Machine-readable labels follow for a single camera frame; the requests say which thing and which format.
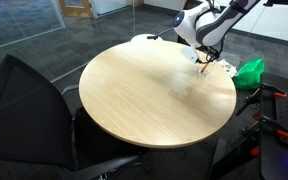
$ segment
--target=wooden table top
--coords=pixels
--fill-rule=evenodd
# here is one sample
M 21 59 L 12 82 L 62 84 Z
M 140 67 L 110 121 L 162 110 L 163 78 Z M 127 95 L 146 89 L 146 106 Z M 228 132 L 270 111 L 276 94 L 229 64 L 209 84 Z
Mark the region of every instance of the wooden table top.
M 181 147 L 212 135 L 234 111 L 235 87 L 217 63 L 208 77 L 198 76 L 183 47 L 135 41 L 102 52 L 80 78 L 86 111 L 109 134 L 144 147 Z

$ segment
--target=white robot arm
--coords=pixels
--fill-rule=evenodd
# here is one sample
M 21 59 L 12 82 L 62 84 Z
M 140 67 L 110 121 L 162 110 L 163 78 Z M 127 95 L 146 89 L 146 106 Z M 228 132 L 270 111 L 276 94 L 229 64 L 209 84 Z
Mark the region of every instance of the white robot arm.
M 259 1 L 232 0 L 223 11 L 217 2 L 205 1 L 193 9 L 179 12 L 174 20 L 174 30 L 191 48 L 211 47 Z

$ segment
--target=chair armrest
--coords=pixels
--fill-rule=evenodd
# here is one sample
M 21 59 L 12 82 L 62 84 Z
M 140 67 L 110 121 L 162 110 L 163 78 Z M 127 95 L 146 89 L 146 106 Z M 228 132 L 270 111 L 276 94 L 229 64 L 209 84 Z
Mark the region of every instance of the chair armrest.
M 64 88 L 64 90 L 62 91 L 61 94 L 62 94 L 62 96 L 65 96 L 65 94 L 66 94 L 67 92 L 72 91 L 72 90 L 75 90 L 75 89 L 78 89 L 78 88 L 79 88 L 78 84 L 71 85 L 71 86 L 67 86 L 67 87 Z
M 57 167 L 56 169 L 64 180 L 89 180 L 99 177 L 100 175 L 105 174 L 113 169 L 117 169 L 123 165 L 136 162 L 139 159 L 139 155 L 115 158 L 75 172 L 71 172 L 64 167 Z

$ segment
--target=office chair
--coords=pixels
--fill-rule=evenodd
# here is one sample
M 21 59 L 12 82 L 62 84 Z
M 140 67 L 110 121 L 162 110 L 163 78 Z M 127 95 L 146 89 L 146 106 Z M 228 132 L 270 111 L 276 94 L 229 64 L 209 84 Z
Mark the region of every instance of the office chair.
M 83 108 L 72 121 L 52 83 L 21 60 L 5 56 L 0 65 L 0 160 L 55 165 L 63 179 L 81 180 L 137 162 L 139 149 L 92 124 Z

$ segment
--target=floor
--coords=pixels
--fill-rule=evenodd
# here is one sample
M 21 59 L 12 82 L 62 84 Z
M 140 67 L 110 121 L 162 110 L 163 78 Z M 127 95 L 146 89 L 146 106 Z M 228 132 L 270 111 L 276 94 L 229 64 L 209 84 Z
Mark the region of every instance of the floor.
M 0 48 L 0 61 L 10 53 L 15 55 L 49 80 L 88 62 L 101 51 L 130 40 L 141 33 L 158 34 L 172 27 L 174 14 L 147 6 L 124 9 L 97 20 L 65 17 L 67 29 L 57 30 L 40 37 L 30 38 L 11 46 Z M 165 40 L 176 41 L 174 31 L 161 35 Z M 253 59 L 263 59 L 265 71 L 288 78 L 288 46 L 267 39 L 251 38 L 229 32 L 221 59 L 238 69 Z M 61 91 L 71 84 L 78 84 L 83 68 L 54 82 Z M 237 90 L 236 111 L 244 104 L 249 90 Z M 78 92 L 65 96 L 72 113 L 81 106 Z M 208 179 L 217 139 L 232 143 L 239 137 L 239 130 L 253 123 L 251 114 L 256 106 L 249 107 L 240 116 L 232 116 L 228 123 L 205 141 L 176 149 L 155 149 L 147 153 L 143 162 L 152 165 L 151 171 L 142 167 L 131 167 L 117 179 Z M 241 166 L 221 179 L 259 179 L 258 159 Z M 0 162 L 0 179 L 60 179 L 52 166 L 25 163 Z

